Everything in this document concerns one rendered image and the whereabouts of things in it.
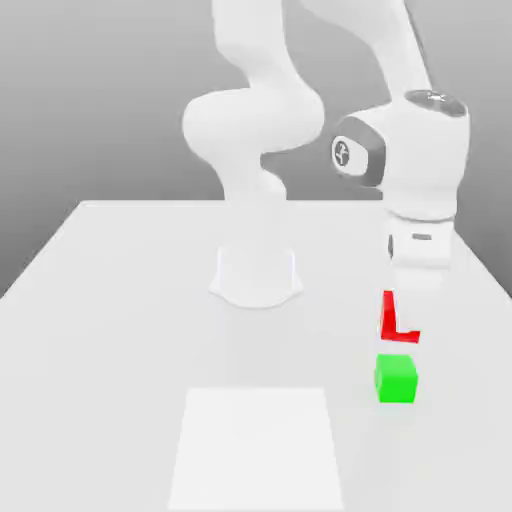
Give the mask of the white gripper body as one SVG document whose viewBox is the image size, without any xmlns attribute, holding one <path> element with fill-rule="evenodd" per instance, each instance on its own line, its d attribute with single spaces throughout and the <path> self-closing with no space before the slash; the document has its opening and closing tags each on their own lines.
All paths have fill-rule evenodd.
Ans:
<svg viewBox="0 0 512 512">
<path fill-rule="evenodd" d="M 443 285 L 445 272 L 436 268 L 396 266 L 393 276 L 399 293 L 435 293 Z"/>
</svg>

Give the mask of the small red cube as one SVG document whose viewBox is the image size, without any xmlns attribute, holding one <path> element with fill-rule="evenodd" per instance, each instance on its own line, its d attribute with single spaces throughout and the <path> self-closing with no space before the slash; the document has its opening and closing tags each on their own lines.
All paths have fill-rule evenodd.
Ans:
<svg viewBox="0 0 512 512">
<path fill-rule="evenodd" d="M 384 290 L 380 316 L 380 336 L 384 341 L 418 344 L 420 331 L 399 332 L 395 312 L 394 294 L 391 290 Z"/>
</svg>

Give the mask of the small green cube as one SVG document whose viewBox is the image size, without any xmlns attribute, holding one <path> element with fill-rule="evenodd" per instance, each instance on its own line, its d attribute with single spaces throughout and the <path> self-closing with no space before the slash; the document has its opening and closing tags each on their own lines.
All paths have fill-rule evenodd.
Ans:
<svg viewBox="0 0 512 512">
<path fill-rule="evenodd" d="M 406 354 L 378 354 L 374 383 L 380 403 L 413 403 L 418 386 L 413 358 Z"/>
</svg>

